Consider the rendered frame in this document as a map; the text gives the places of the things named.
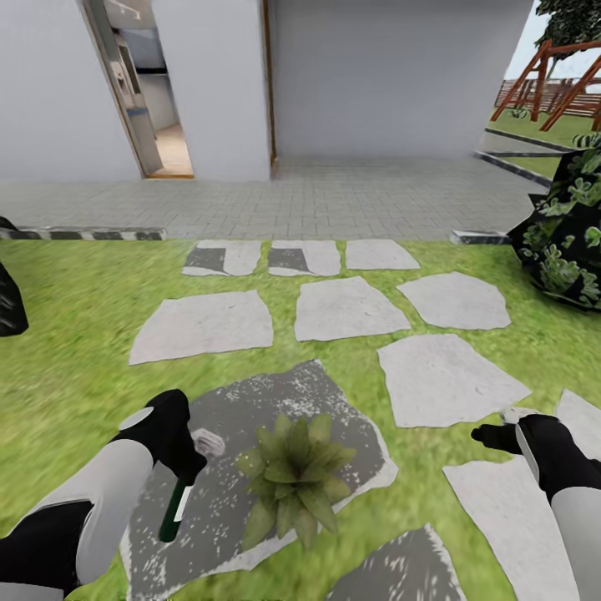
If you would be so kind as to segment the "insectifuge atomizer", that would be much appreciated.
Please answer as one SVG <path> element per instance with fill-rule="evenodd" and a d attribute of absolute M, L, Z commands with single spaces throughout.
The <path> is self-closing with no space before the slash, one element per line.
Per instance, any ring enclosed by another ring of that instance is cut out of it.
<path fill-rule="evenodd" d="M 173 496 L 171 497 L 168 509 L 164 515 L 163 524 L 158 533 L 158 539 L 161 542 L 170 543 L 176 538 L 192 489 L 192 483 L 190 484 L 183 477 L 178 476 L 178 482 L 174 488 Z"/>

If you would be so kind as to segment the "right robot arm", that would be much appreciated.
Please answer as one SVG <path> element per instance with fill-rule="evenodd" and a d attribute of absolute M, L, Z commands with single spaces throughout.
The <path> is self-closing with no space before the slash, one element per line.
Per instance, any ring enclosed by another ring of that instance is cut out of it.
<path fill-rule="evenodd" d="M 563 538 L 580 601 L 601 601 L 601 462 L 588 460 L 558 417 L 501 405 L 500 426 L 480 425 L 472 439 L 524 455 L 546 492 Z"/>

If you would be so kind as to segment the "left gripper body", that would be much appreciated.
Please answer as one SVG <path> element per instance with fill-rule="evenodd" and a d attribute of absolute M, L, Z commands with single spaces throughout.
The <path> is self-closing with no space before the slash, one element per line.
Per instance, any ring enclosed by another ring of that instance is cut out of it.
<path fill-rule="evenodd" d="M 160 461 L 173 470 L 177 476 L 183 477 L 186 482 L 192 482 L 208 464 L 205 455 L 195 451 L 190 435 L 180 447 L 166 450 Z"/>

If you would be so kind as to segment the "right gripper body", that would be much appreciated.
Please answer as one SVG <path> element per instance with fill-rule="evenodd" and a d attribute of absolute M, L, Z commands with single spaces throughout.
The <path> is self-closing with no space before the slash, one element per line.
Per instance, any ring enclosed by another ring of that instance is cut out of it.
<path fill-rule="evenodd" d="M 523 456 L 523 452 L 517 451 L 517 449 L 511 444 L 511 441 L 509 441 L 509 429 L 511 429 L 511 427 L 516 428 L 516 424 L 505 425 L 505 427 L 481 425 L 482 440 L 484 441 L 483 445 L 488 448 L 504 450 L 517 456 Z"/>

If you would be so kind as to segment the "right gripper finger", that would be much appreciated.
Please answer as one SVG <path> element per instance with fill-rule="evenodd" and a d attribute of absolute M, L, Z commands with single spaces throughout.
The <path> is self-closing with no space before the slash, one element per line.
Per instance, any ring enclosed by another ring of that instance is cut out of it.
<path fill-rule="evenodd" d="M 478 428 L 474 428 L 473 431 L 471 432 L 471 437 L 472 439 L 475 439 L 476 441 L 482 441 L 482 429 L 481 429 L 481 425 Z"/>

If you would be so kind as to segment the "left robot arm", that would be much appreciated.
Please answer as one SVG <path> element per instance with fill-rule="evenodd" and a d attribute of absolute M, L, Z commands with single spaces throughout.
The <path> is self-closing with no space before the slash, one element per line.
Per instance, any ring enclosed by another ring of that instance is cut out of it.
<path fill-rule="evenodd" d="M 82 470 L 0 539 L 0 601 L 64 601 L 102 577 L 149 475 L 160 461 L 192 482 L 208 464 L 204 448 L 223 455 L 221 437 L 189 433 L 189 402 L 181 390 L 155 396 Z"/>

